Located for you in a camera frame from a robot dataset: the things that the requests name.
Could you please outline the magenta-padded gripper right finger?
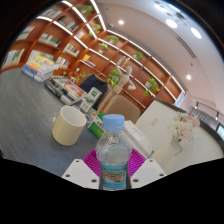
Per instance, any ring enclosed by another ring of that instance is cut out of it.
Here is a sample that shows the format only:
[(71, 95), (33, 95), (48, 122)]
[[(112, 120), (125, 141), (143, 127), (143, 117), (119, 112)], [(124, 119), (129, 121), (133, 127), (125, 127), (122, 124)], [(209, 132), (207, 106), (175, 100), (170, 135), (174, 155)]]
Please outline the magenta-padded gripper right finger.
[(165, 177), (166, 173), (154, 159), (146, 159), (138, 151), (132, 150), (128, 164), (128, 175), (130, 187), (135, 189)]

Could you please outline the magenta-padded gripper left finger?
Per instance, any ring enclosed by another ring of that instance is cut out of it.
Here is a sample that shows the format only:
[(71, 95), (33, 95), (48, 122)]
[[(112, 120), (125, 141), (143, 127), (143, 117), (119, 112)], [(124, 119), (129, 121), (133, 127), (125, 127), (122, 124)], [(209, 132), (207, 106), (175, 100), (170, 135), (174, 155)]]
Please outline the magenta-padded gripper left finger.
[(96, 157), (96, 150), (91, 150), (83, 159), (74, 159), (62, 177), (81, 187), (98, 189), (100, 163)]

